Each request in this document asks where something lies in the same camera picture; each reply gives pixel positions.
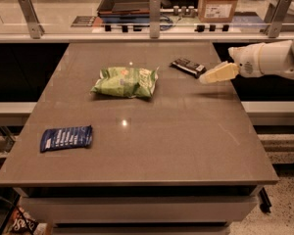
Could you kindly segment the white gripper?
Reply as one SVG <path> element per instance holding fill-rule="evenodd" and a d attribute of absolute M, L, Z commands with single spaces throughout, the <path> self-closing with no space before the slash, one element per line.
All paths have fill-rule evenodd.
<path fill-rule="evenodd" d="M 242 47 L 230 47 L 228 54 L 233 63 L 221 62 L 213 69 L 203 73 L 199 80 L 203 84 L 228 81 L 238 74 L 243 77 L 261 77 L 264 73 L 260 68 L 260 54 L 264 43 L 250 44 Z"/>

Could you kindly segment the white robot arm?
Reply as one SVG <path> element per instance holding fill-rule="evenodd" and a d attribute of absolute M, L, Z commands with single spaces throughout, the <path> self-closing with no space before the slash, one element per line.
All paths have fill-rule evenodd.
<path fill-rule="evenodd" d="M 277 75 L 294 80 L 294 39 L 230 47 L 228 54 L 232 62 L 207 70 L 199 77 L 201 83 L 227 81 L 238 74 L 248 78 Z"/>

